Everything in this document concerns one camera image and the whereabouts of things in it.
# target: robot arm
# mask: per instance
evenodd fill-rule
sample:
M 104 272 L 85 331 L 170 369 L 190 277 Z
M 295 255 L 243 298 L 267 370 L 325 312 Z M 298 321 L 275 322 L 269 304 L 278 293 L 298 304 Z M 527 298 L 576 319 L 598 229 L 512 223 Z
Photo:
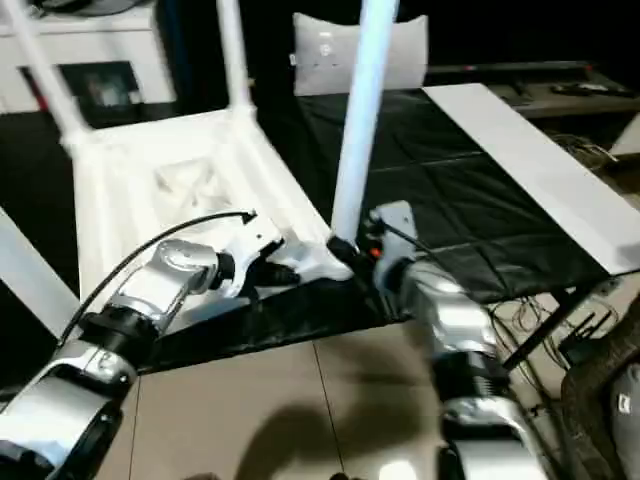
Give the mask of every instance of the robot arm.
M 120 405 L 189 295 L 236 296 L 247 269 L 280 241 L 254 217 L 227 251 L 182 240 L 161 242 L 153 258 L 120 285 L 83 332 L 0 413 L 0 477 L 90 479 L 118 431 Z
M 455 279 L 420 256 L 397 233 L 415 238 L 406 202 L 379 207 L 371 225 L 382 253 L 374 269 L 377 288 L 424 328 L 428 364 L 440 398 L 439 478 L 456 480 L 546 479 L 509 376 L 497 355 L 496 337 L 484 307 L 471 300 Z

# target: cables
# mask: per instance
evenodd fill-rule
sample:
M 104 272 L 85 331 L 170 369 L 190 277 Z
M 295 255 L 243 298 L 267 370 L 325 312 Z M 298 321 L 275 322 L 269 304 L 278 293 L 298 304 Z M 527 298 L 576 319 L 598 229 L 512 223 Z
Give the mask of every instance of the cables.
M 381 227 L 383 227 L 385 230 L 388 230 L 389 232 L 393 233 L 394 235 L 397 235 L 398 237 L 402 238 L 404 241 L 409 242 L 411 245 L 416 247 L 416 249 L 418 251 L 426 254 L 429 257 L 429 259 L 432 260 L 440 268 L 442 268 L 445 271 L 448 271 L 446 268 L 443 267 L 443 265 L 440 262 L 440 260 L 438 260 L 436 258 L 434 253 L 431 251 L 431 248 L 429 248 L 429 246 L 426 243 L 421 242 L 417 238 L 410 237 L 409 235 L 404 233 L 402 230 L 399 230 L 396 227 L 394 227 L 392 225 L 389 225 L 388 223 L 384 222 L 383 220 L 376 219 L 375 222 L 377 224 L 379 224 Z
M 222 218 L 230 218 L 230 217 L 241 217 L 244 222 L 247 222 L 253 216 L 254 214 L 248 213 L 248 212 L 222 212 L 222 213 L 213 213 L 211 215 L 205 215 L 205 216 L 194 218 L 192 220 L 188 220 L 186 222 L 175 225 L 165 230 L 164 232 L 156 235 L 151 240 L 148 240 L 142 245 L 140 245 L 133 252 L 127 255 L 118 265 L 116 265 L 116 267 L 113 270 L 111 270 L 111 272 L 104 278 L 104 280 L 102 280 L 98 284 L 98 286 L 94 288 L 93 291 L 87 296 L 87 298 L 85 298 L 84 301 L 80 304 L 80 306 L 78 307 L 78 310 L 76 310 L 76 313 L 74 313 L 73 317 L 71 317 L 71 321 L 68 323 L 68 325 L 65 327 L 64 331 L 62 332 L 62 335 L 60 335 L 60 340 L 58 340 L 58 348 L 62 347 L 66 343 L 66 341 L 69 339 L 69 335 L 71 335 L 71 332 L 78 325 L 78 323 L 82 319 L 82 316 L 85 314 L 85 312 L 87 311 L 91 303 L 96 299 L 96 297 L 100 295 L 100 293 L 102 293 L 102 291 L 107 287 L 107 285 L 109 285 L 109 283 L 111 283 L 111 281 L 120 272 L 122 272 L 122 270 L 124 270 L 133 260 L 136 259 L 136 257 L 138 257 L 147 248 L 159 242 L 160 240 L 163 240 L 168 236 L 173 235 L 176 232 L 192 227 L 194 225 L 199 225 L 201 223 L 209 222 L 211 220 L 219 220 Z
M 491 322 L 492 325 L 494 326 L 494 330 L 496 331 L 496 336 L 498 337 L 498 340 L 502 343 L 503 347 L 506 348 L 507 352 L 511 352 L 511 348 L 506 344 L 506 342 L 504 341 L 504 338 L 502 338 L 499 330 L 496 328 L 496 325 L 498 325 L 500 327 L 501 330 L 503 330 L 503 332 L 506 334 L 506 336 L 509 339 L 509 342 L 513 345 L 512 348 L 517 348 L 519 345 L 518 340 L 516 339 L 515 335 L 513 334 L 513 332 L 507 327 L 507 325 L 504 323 L 504 321 L 498 317 L 495 314 L 495 309 L 498 308 L 501 304 L 498 304 L 496 306 L 493 307 L 492 310 L 489 311 L 490 313 L 490 317 L 491 317 Z M 558 462 L 552 455 L 552 449 L 549 447 L 548 443 L 545 441 L 544 437 L 542 436 L 542 434 L 538 431 L 538 429 L 536 428 L 536 426 L 533 423 L 533 420 L 527 415 L 527 411 L 525 410 L 525 408 L 520 404 L 520 402 L 518 402 L 518 404 L 521 407 L 522 410 L 522 414 L 523 414 L 523 418 L 525 419 L 525 421 L 528 424 L 528 427 L 530 430 L 532 430 L 537 438 L 538 443 L 540 444 L 540 447 L 542 448 L 542 450 L 545 453 L 545 456 L 547 457 L 550 465 L 552 466 L 554 472 L 556 473 L 556 475 L 558 476 L 558 478 L 568 478 L 568 479 L 572 479 L 575 478 L 572 475 L 572 467 L 571 467 L 571 460 L 569 457 L 569 446 L 567 444 L 564 432 L 563 432 L 563 427 L 562 427 L 562 420 L 559 417 L 558 413 L 556 412 L 555 408 L 553 407 L 553 399 L 551 398 L 551 395 L 549 393 L 549 391 L 547 390 L 547 388 L 544 386 L 544 384 L 542 383 L 542 380 L 540 380 L 540 376 L 538 375 L 537 370 L 534 368 L 533 364 L 529 361 L 528 358 L 525 358 L 522 363 L 518 366 L 518 368 L 520 369 L 520 371 L 522 372 L 522 375 L 524 377 L 524 379 L 527 381 L 527 383 L 529 383 L 531 385 L 531 387 L 533 387 L 533 389 L 538 393 L 538 396 L 540 397 L 540 400 L 542 401 L 542 407 L 545 411 L 547 411 L 548 415 L 549 415 L 549 420 L 551 421 L 556 436 L 558 438 L 559 441 L 559 445 L 561 447 L 562 450 L 562 457 L 563 457 L 563 464 L 561 464 L 560 462 Z

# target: floor tile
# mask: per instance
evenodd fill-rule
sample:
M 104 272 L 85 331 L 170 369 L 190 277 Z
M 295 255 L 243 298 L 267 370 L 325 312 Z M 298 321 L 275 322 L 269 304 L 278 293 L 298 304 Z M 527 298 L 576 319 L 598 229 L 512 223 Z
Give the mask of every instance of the floor tile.
M 207 365 L 209 371 L 233 371 L 237 375 L 250 373 L 279 376 L 305 375 L 313 378 L 318 376 L 318 360 L 312 342 L 237 355 L 209 362 Z
M 96 480 L 125 480 L 129 478 L 139 388 L 140 381 L 131 388 L 122 404 L 122 425 L 104 462 L 102 462 Z
M 316 340 L 325 378 L 429 385 L 426 333 L 415 321 Z
M 270 353 L 144 377 L 131 479 L 328 480 L 339 471 L 317 367 Z
M 392 462 L 409 462 L 419 480 L 435 475 L 439 407 L 426 385 L 325 380 L 345 472 L 377 480 Z

